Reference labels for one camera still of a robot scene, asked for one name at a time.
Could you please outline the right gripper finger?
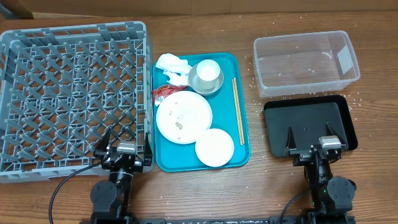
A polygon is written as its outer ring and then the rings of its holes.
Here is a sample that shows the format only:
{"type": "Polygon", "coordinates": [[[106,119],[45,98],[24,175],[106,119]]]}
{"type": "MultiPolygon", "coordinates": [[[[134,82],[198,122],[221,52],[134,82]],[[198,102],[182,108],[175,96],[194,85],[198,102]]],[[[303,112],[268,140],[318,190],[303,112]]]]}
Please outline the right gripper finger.
{"type": "Polygon", "coordinates": [[[284,155],[285,156],[289,156],[292,151],[296,151],[296,150],[297,150],[297,147],[296,147],[296,143],[295,143],[292,127],[289,126],[288,136],[287,136],[287,143],[286,143],[286,146],[285,146],[284,155]]]}
{"type": "Polygon", "coordinates": [[[326,123],[325,125],[326,129],[326,135],[327,136],[336,136],[339,140],[342,146],[347,146],[346,140],[344,140],[341,135],[339,135],[329,124],[329,122],[326,123]]]}

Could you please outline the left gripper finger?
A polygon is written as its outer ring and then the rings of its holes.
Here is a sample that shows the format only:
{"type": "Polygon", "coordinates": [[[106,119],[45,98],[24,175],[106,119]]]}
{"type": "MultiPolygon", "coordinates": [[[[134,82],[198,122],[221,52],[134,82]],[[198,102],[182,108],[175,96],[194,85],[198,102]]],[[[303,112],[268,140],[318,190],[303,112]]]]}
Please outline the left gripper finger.
{"type": "Polygon", "coordinates": [[[153,159],[152,149],[149,143],[148,133],[145,135],[145,146],[144,146],[144,162],[143,166],[151,166],[153,159]]]}
{"type": "Polygon", "coordinates": [[[108,128],[102,138],[95,145],[95,152],[104,152],[109,144],[111,130],[108,128]]]}

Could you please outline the red snack wrapper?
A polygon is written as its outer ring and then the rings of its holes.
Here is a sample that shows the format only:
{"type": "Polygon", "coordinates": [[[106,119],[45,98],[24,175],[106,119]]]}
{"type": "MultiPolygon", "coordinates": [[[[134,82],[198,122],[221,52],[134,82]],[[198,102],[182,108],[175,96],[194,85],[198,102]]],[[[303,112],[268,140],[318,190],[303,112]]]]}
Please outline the red snack wrapper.
{"type": "Polygon", "coordinates": [[[152,90],[152,101],[156,106],[159,106],[161,102],[164,101],[169,95],[176,93],[178,91],[187,90],[187,85],[176,86],[176,85],[162,85],[155,90],[152,90]]]}

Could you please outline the small white napkin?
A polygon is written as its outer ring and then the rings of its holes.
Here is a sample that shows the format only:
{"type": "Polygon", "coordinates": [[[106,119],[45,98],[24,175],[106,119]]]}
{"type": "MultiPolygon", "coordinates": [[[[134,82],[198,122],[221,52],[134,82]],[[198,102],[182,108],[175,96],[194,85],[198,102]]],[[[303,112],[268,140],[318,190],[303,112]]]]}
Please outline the small white napkin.
{"type": "Polygon", "coordinates": [[[178,73],[164,71],[164,75],[169,77],[169,80],[167,81],[167,83],[170,85],[189,86],[187,74],[179,75],[178,73]]]}

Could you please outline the white cup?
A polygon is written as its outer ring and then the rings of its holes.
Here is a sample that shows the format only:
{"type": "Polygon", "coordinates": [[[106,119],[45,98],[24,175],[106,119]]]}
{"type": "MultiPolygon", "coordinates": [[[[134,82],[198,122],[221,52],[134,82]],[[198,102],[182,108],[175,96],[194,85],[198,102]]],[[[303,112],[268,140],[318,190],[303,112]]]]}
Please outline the white cup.
{"type": "Polygon", "coordinates": [[[202,60],[197,65],[196,71],[197,76],[199,77],[200,85],[204,89],[213,88],[221,73],[218,63],[210,59],[202,60]]]}

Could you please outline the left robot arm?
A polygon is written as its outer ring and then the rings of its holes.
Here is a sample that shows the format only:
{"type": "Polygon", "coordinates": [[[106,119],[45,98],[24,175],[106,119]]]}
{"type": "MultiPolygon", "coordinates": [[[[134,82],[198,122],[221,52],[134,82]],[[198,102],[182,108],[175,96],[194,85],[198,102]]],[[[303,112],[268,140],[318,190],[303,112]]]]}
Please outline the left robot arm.
{"type": "Polygon", "coordinates": [[[127,208],[133,174],[152,165],[153,152],[148,135],[144,137],[143,157],[139,157],[137,145],[132,141],[121,141],[112,146],[110,135],[111,130],[108,129],[94,149],[94,156],[101,160],[102,169],[109,170],[109,178],[97,182],[91,190],[93,213],[90,222],[139,223],[127,208]]]}

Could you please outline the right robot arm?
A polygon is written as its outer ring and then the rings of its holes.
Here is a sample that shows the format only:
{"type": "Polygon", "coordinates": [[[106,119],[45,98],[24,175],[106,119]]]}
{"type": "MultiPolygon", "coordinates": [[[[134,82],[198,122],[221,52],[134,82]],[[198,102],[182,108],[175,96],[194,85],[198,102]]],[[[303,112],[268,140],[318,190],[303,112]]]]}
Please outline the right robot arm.
{"type": "Polygon", "coordinates": [[[348,212],[353,209],[356,184],[345,177],[334,176],[330,164],[341,159],[346,142],[329,125],[325,125],[326,135],[306,151],[298,151],[291,127],[285,148],[287,156],[293,159],[294,166],[303,166],[308,189],[297,194],[284,207],[280,223],[300,224],[355,224],[355,217],[348,212]],[[285,217],[287,209],[299,197],[311,193],[313,208],[305,209],[296,218],[285,217]]]}

